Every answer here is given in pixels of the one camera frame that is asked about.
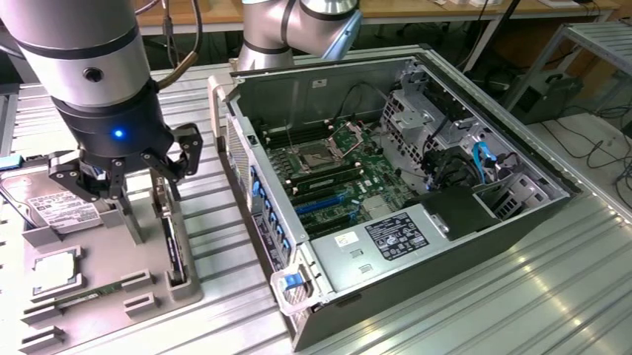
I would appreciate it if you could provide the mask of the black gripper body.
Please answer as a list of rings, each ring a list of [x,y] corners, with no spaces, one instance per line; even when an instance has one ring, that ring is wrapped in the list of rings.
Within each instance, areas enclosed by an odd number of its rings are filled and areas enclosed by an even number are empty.
[[[106,171],[123,161],[125,172],[146,168],[142,154],[167,155],[175,138],[165,123],[158,100],[158,83],[150,79],[127,101],[105,107],[71,105],[53,99],[74,135],[82,161]]]

